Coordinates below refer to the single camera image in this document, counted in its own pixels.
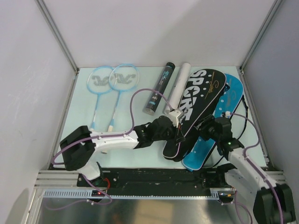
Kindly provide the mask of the blue racket bag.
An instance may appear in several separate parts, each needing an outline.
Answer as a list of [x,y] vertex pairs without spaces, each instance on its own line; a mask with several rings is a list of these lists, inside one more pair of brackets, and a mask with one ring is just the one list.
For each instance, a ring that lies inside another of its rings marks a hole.
[[212,151],[216,148],[224,158],[222,143],[232,140],[231,124],[228,119],[223,118],[226,111],[236,112],[236,109],[243,103],[245,117],[248,117],[248,106],[244,97],[244,87],[241,81],[228,73],[225,74],[227,85],[223,95],[220,97],[212,115],[205,115],[199,128],[200,136],[192,148],[182,160],[182,164],[190,171],[201,169]]

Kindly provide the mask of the black shuttlecock tube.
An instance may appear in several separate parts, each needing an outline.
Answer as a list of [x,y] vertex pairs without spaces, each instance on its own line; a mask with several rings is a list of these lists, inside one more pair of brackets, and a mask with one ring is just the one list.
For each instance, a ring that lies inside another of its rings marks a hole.
[[[156,83],[154,90],[159,93],[164,94],[164,91],[169,83],[169,80],[175,70],[175,64],[172,62],[168,62],[162,70],[160,77]],[[161,101],[161,96],[158,93],[153,92],[149,98],[148,103],[144,108],[144,112],[149,115],[154,115],[157,107]]]

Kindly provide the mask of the black sport racket bag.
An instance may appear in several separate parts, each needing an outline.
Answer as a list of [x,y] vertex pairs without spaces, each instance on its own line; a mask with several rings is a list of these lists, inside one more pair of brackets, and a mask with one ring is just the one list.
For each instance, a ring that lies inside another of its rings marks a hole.
[[226,83],[226,75],[214,69],[198,70],[190,75],[178,107],[184,112],[180,123],[185,140],[180,143],[167,141],[163,149],[165,159],[178,162],[191,152],[199,138],[194,126],[213,114]]

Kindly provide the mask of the white shuttlecock tube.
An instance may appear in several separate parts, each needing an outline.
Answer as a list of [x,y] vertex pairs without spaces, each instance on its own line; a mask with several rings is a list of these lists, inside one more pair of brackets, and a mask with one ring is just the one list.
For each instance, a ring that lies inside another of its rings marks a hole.
[[191,65],[189,63],[184,63],[179,69],[177,74],[174,86],[172,88],[169,103],[174,108],[177,109],[179,107],[179,103],[181,97],[183,95],[183,91],[185,89],[187,80],[190,76]]

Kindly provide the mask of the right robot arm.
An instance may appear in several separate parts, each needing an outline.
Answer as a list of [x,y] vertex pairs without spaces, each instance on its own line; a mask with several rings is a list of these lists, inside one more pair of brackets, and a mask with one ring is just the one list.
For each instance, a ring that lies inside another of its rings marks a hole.
[[279,183],[260,168],[247,154],[245,147],[231,131],[229,117],[215,118],[209,115],[194,125],[199,136],[212,139],[217,150],[233,166],[216,175],[221,187],[234,187],[252,205],[253,215],[259,224],[287,224],[296,221],[291,188]]

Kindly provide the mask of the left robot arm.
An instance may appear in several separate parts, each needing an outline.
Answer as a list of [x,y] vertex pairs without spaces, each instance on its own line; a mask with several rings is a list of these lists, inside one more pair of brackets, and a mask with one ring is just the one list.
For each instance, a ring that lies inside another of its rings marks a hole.
[[185,140],[180,126],[174,126],[166,116],[138,125],[131,133],[92,132],[87,126],[80,126],[60,141],[64,167],[67,171],[78,171],[93,186],[103,183],[100,164],[93,158],[99,152],[113,149],[139,149],[150,147],[156,141]]

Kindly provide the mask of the blue racket right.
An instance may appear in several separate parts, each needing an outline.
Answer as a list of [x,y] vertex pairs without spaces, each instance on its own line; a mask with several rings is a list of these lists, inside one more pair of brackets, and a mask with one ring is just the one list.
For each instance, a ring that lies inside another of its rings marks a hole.
[[107,129],[108,132],[113,131],[114,120],[120,102],[121,94],[123,92],[134,89],[139,82],[139,77],[140,73],[137,67],[128,63],[118,65],[111,71],[108,83],[111,89],[118,92],[118,97],[114,106],[114,112],[110,120],[110,124]]

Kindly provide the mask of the blue racket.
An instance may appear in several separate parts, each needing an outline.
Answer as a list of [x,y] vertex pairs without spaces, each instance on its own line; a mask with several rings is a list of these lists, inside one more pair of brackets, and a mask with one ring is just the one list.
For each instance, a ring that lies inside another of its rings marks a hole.
[[87,79],[86,82],[87,90],[90,93],[97,96],[96,104],[94,108],[94,114],[93,114],[93,121],[90,126],[92,130],[95,130],[95,126],[96,126],[96,116],[97,116],[97,111],[100,103],[100,97],[101,95],[107,94],[112,90],[109,84],[109,78],[112,71],[113,68],[110,66],[100,66],[95,68],[90,73]]
[[128,63],[118,65],[111,71],[108,83],[111,89],[118,92],[118,97],[114,106],[114,112],[110,120],[110,124],[107,129],[108,132],[113,131],[114,120],[120,102],[121,94],[123,92],[134,89],[139,82],[139,77],[140,73],[137,67]]

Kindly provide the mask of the blue racket left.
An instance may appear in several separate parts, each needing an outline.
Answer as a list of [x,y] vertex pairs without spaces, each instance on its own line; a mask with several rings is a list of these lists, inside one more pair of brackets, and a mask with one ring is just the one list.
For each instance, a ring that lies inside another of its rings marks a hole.
[[96,104],[94,108],[94,114],[93,114],[93,121],[90,126],[92,130],[95,130],[95,126],[96,126],[96,116],[97,116],[97,111],[100,103],[100,97],[101,95],[107,94],[112,90],[109,84],[109,78],[112,71],[113,68],[110,66],[100,66],[95,68],[90,73],[87,79],[86,82],[87,90],[90,93],[97,96]]

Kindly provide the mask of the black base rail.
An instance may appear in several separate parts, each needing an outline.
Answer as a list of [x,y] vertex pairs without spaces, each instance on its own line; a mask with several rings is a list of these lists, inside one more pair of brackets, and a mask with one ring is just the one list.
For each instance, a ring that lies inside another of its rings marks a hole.
[[92,181],[106,189],[111,196],[232,196],[233,187],[224,179],[218,168],[197,171],[168,168],[105,168],[103,176]]

